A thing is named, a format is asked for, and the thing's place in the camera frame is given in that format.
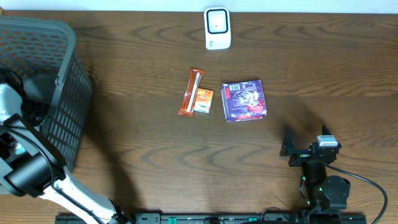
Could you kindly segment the small orange snack box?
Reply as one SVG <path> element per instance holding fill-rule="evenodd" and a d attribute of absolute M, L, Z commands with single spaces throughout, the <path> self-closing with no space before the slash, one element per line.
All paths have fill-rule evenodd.
<path fill-rule="evenodd" d="M 213 90 L 199 88 L 193 110 L 201 113 L 209 113 L 213 100 L 213 94 Z"/>

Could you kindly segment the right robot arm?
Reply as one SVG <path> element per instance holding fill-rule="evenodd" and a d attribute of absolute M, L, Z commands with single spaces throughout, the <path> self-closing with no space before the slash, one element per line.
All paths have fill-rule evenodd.
<path fill-rule="evenodd" d="M 347 209 L 351 184 L 326 173 L 340 149 L 341 144 L 325 125 L 307 149 L 297 149 L 291 131 L 285 130 L 280 156 L 289 158 L 289 166 L 301 168 L 300 194 L 308 203 L 308 208 L 297 215 L 301 223 L 343 222 L 341 212 Z"/>

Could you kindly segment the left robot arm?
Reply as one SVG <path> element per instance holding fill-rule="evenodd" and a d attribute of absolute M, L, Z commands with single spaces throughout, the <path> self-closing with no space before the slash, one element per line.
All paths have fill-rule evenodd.
<path fill-rule="evenodd" d="M 132 223 L 132 219 L 105 197 L 77 180 L 57 148 L 22 117 L 22 97 L 1 85 L 1 133 L 12 136 L 25 154 L 1 159 L 1 185 L 11 194 L 55 202 L 86 223 Z"/>

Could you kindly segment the teal snack packet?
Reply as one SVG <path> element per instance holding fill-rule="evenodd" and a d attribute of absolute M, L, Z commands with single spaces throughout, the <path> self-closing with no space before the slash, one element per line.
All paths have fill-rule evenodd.
<path fill-rule="evenodd" d="M 20 155 L 20 154 L 23 154 L 23 153 L 25 153 L 25 152 L 26 152 L 26 150 L 24 149 L 23 146 L 16 146 L 16 148 L 15 148 L 15 155 Z"/>

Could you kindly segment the purple snack packet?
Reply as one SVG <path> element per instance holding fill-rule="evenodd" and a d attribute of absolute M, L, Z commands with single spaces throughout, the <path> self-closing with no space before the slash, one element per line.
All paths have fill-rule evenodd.
<path fill-rule="evenodd" d="M 221 87 L 221 97 L 227 122 L 257 120 L 267 114 L 261 80 L 224 83 Z"/>

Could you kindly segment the orange chocolate wafer bar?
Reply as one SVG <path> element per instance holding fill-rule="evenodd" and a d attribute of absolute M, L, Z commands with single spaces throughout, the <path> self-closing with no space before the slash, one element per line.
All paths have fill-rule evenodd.
<path fill-rule="evenodd" d="M 193 107 L 196 102 L 198 88 L 205 71 L 199 68 L 191 68 L 187 83 L 187 89 L 183 96 L 178 115 L 193 117 Z"/>

